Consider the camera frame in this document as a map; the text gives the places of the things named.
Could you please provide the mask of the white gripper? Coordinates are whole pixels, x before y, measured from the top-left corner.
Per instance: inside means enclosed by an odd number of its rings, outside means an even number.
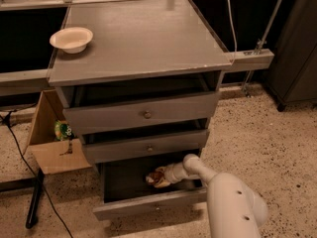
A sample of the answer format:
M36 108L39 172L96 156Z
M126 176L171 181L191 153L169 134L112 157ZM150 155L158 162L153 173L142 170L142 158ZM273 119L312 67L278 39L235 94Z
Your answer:
M166 180L161 180L154 184L155 188L168 187L172 183L178 183L188 178L188 173L183 163L170 164L167 167L158 167L156 168L156 172L164 173Z

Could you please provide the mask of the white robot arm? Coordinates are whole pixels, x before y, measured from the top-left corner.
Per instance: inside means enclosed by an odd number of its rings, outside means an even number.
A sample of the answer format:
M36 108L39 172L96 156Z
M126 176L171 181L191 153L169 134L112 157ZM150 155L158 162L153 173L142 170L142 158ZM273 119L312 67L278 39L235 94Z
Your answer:
M194 154L146 176L147 183L156 188L184 179L200 179L206 185L211 238L262 238L260 227L268 218L267 205L236 176L216 173Z

